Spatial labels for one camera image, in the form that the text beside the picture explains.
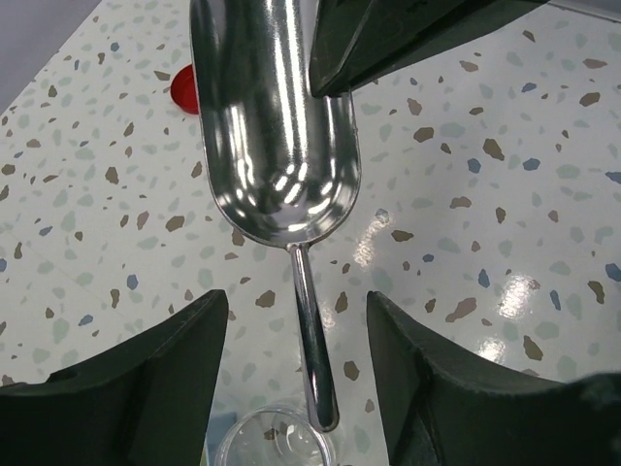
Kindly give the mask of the metal candy scoop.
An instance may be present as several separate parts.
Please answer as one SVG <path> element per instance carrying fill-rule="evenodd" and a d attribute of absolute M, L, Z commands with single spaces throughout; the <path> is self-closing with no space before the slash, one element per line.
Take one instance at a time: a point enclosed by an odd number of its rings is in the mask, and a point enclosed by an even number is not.
<path fill-rule="evenodd" d="M 190 46 L 210 187 L 249 239 L 291 258 L 311 425 L 340 420 L 310 247 L 355 204 L 361 161 L 350 96 L 311 94 L 316 1 L 194 1 Z"/>

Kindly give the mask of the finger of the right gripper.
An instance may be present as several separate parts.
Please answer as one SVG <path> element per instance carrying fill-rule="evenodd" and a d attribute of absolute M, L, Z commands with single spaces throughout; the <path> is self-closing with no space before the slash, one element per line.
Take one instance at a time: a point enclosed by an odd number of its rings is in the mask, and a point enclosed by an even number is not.
<path fill-rule="evenodd" d="M 321 1 L 310 55 L 315 97 L 338 96 L 495 32 L 542 1 Z"/>

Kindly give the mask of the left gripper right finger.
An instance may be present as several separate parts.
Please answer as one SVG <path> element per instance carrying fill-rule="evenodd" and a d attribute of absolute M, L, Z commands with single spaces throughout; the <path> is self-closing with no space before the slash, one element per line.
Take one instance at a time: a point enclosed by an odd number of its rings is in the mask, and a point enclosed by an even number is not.
<path fill-rule="evenodd" d="M 617 465 L 620 376 L 557 383 L 508 369 L 367 296 L 391 465 Z"/>

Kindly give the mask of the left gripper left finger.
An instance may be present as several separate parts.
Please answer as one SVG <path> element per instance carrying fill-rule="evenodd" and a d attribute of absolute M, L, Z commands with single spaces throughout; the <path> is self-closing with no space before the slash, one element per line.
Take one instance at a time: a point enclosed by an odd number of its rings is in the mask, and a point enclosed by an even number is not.
<path fill-rule="evenodd" d="M 199 464 L 228 312 L 212 290 L 43 383 L 2 387 L 2 464 Z"/>

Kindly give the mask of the clear plastic jar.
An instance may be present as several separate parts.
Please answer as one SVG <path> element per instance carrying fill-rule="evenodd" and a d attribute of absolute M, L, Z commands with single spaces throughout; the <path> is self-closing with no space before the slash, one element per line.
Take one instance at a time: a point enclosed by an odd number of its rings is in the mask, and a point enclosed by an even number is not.
<path fill-rule="evenodd" d="M 259 408 L 240 418 L 219 416 L 227 430 L 206 436 L 210 465 L 336 465 L 330 434 L 321 433 L 306 414 L 286 405 Z"/>

